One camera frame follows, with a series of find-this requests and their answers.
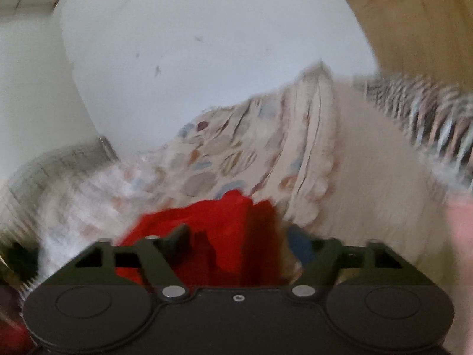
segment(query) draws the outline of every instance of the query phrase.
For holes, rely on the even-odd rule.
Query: wooden floor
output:
[[[382,70],[473,89],[473,0],[347,0]]]

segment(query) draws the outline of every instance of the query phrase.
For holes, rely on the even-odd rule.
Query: black object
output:
[[[292,286],[190,293],[167,263],[188,237],[181,227],[82,252],[24,303],[34,354],[447,354],[450,299],[384,244],[313,241],[315,259]],[[115,267],[139,268],[146,285]],[[359,276],[334,286],[343,268]]]

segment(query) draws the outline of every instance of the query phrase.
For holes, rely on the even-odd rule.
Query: silver screw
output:
[[[233,300],[236,301],[236,302],[238,302],[238,303],[240,303],[241,301],[244,300],[244,296],[243,296],[243,295],[235,295],[235,296],[233,297]]]
[[[164,288],[162,292],[167,298],[179,298],[185,295],[185,288],[179,285],[170,285]]]
[[[315,288],[309,285],[297,285],[292,289],[292,293],[300,298],[308,298],[315,294]]]

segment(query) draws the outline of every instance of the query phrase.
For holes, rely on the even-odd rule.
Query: white wall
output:
[[[30,159],[97,135],[50,19],[0,19],[0,185]]]
[[[61,0],[54,18],[92,121],[120,156],[320,59],[337,74],[377,68],[345,0]]]

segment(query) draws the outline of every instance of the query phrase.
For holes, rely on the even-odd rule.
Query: brown wood surface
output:
[[[382,70],[473,88],[473,0],[347,0]]]

